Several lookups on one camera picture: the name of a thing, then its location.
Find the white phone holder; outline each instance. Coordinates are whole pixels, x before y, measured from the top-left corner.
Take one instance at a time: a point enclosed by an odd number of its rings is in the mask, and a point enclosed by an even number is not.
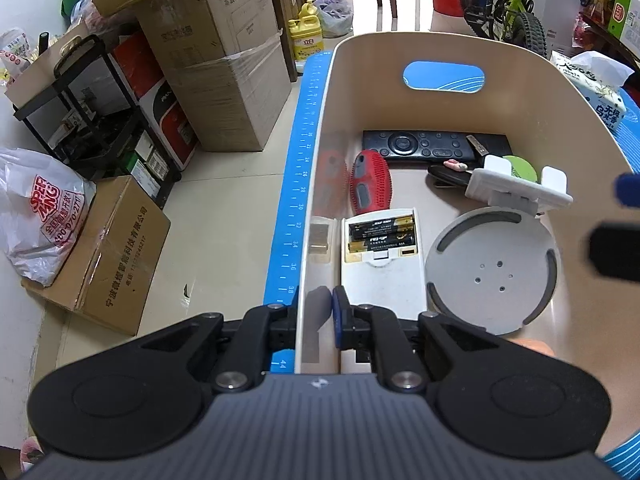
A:
[[[556,288],[558,247],[536,214],[572,203],[566,175],[547,166],[537,184],[487,155],[466,196],[489,207],[459,216],[434,241],[425,264],[429,304],[495,335],[514,332],[544,310]]]

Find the bicycle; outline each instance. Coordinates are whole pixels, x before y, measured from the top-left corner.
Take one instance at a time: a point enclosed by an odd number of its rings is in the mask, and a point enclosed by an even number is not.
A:
[[[476,36],[522,46],[546,57],[545,29],[533,15],[532,0],[460,0],[460,4]]]

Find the green ball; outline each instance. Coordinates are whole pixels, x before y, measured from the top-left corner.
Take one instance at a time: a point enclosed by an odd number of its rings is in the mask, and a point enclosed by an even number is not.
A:
[[[529,180],[530,182],[538,181],[536,170],[523,158],[515,155],[505,155],[503,158],[506,158],[511,163],[511,174],[513,176]]]

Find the tissue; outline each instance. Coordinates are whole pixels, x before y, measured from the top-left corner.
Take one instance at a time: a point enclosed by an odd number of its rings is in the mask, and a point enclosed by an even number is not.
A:
[[[626,108],[618,89],[634,71],[599,52],[583,52],[568,58],[551,53],[551,63],[571,81],[607,127],[615,132]]]

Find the tissue pack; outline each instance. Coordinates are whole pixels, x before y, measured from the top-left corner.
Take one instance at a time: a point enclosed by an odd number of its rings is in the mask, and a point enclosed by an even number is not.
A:
[[[571,59],[559,52],[551,53],[551,63],[574,84],[589,102],[609,130],[614,132],[625,116],[626,108],[615,88],[605,85],[592,72],[572,64]]]

